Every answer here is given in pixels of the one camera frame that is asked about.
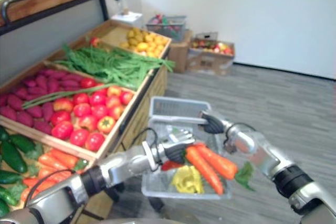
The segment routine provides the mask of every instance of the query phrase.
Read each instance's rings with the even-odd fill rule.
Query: gray carpet floor
[[[170,73],[166,96],[207,101],[233,121],[246,122],[336,196],[335,83],[298,74],[234,65],[228,76]],[[242,165],[244,159],[232,156]],[[110,218],[158,218],[141,194],[141,178],[126,182]],[[227,201],[163,199],[201,223],[298,223],[287,200],[259,171],[247,191],[233,182]]]

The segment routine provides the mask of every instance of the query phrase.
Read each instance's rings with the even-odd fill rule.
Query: cardboard box
[[[191,30],[187,30],[182,42],[172,42],[170,44],[168,59],[175,61],[174,72],[176,73],[184,73],[185,71],[192,34]]]

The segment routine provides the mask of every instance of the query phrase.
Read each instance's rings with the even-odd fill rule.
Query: cucumber
[[[8,141],[9,133],[0,125],[0,142]]]
[[[9,139],[23,153],[28,153],[35,149],[35,144],[29,138],[20,134],[10,135]]]
[[[18,173],[12,173],[7,170],[0,170],[0,184],[14,184],[22,180]]]
[[[9,213],[9,207],[2,199],[0,199],[0,218],[8,213]]]
[[[23,160],[20,152],[8,141],[4,141],[1,144],[1,154],[3,160],[9,165],[13,170],[18,173],[27,172],[27,164]]]

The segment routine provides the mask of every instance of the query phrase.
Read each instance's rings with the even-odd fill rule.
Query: red tomato
[[[54,137],[65,140],[70,137],[73,130],[74,130],[74,127],[71,122],[63,121],[57,124],[54,128],[52,128],[51,134]]]
[[[85,142],[86,149],[96,152],[105,141],[105,137],[100,133],[91,133]]]
[[[108,114],[108,109],[104,105],[96,105],[91,108],[92,115],[98,120]]]
[[[88,88],[92,88],[96,85],[96,81],[93,80],[92,78],[83,78],[81,81],[80,81],[80,86],[83,88],[83,89],[88,89]]]
[[[72,101],[74,105],[81,103],[89,103],[89,96],[85,93],[75,94],[73,96]]]
[[[82,147],[88,136],[89,132],[85,129],[74,130],[70,136],[70,143]]]
[[[90,97],[91,106],[95,105],[105,105],[106,96],[101,94],[100,92],[94,92]]]
[[[90,115],[91,114],[91,106],[88,103],[81,103],[77,104],[74,107],[74,114],[78,118],[84,115]]]
[[[87,129],[89,132],[92,132],[97,128],[97,123],[98,120],[93,115],[82,116],[78,121],[79,127]]]
[[[53,126],[56,126],[56,124],[59,124],[60,122],[63,122],[63,121],[71,122],[71,114],[68,111],[60,110],[60,111],[55,112],[51,116],[50,121],[53,124]]]

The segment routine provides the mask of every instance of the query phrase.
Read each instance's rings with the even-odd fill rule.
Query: green cucumber
[[[19,173],[12,173],[7,170],[0,170],[0,184],[14,184],[22,180]]]
[[[2,186],[0,186],[0,199],[2,199],[9,205],[17,205],[17,200],[11,195],[11,193],[7,189],[3,188]]]
[[[28,153],[35,149],[35,144],[29,138],[20,134],[10,135],[9,139],[23,153]]]
[[[0,199],[0,218],[9,213],[9,207],[6,202]]]
[[[1,144],[1,154],[3,160],[9,165],[13,170],[18,173],[27,172],[27,164],[23,160],[20,152],[8,141],[4,141]]]
[[[9,133],[0,125],[0,142],[8,141]]]

